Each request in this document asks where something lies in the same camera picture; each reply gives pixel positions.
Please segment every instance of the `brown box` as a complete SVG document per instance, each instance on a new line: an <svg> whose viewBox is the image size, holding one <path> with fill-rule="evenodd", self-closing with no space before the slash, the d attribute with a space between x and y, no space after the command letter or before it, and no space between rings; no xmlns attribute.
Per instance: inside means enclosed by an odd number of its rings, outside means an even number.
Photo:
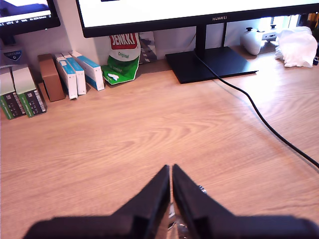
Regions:
<svg viewBox="0 0 319 239"><path fill-rule="evenodd" d="M50 101L64 99L65 94L51 54L39 55L38 61L45 89Z"/></svg>

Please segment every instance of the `white plastic bag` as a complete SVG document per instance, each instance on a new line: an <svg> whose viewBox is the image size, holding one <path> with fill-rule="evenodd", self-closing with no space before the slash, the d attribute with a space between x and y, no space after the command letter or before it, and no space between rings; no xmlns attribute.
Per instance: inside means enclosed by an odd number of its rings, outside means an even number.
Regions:
<svg viewBox="0 0 319 239"><path fill-rule="evenodd" d="M285 61L285 67L304 66L311 68L317 51L317 41L310 28L299 26L284 29L277 34L279 46L276 59Z"/></svg>

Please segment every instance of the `wood grain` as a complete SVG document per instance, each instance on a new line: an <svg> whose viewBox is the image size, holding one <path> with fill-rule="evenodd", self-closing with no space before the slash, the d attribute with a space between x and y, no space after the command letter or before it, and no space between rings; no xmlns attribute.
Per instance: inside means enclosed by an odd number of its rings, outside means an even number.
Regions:
<svg viewBox="0 0 319 239"><path fill-rule="evenodd" d="M273 52L250 61L257 74L227 80L319 160L319 67L286 69ZM235 214L319 224L318 171L265 128L245 96L219 81L180 85L158 61L133 82L48 103L40 116L1 113L1 236L22 238L54 216L111 214L174 163Z"/></svg>

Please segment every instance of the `game controller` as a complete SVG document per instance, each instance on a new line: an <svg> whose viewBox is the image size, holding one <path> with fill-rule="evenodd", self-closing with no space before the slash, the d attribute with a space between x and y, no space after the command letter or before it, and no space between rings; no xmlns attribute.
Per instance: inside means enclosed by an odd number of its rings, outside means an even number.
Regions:
<svg viewBox="0 0 319 239"><path fill-rule="evenodd" d="M262 41L275 41L277 38L276 25L271 25L271 29L267 31L260 31L247 27L240 36L240 44L252 55L258 55L261 49Z"/></svg>

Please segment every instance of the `jenkki gum package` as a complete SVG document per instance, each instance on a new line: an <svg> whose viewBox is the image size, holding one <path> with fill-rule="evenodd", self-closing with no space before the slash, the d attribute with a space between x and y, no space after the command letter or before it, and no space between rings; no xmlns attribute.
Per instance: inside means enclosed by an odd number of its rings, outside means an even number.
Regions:
<svg viewBox="0 0 319 239"><path fill-rule="evenodd" d="M134 80L141 53L138 34L119 34L109 38L111 51L108 65L102 66L104 79L111 85Z"/></svg>

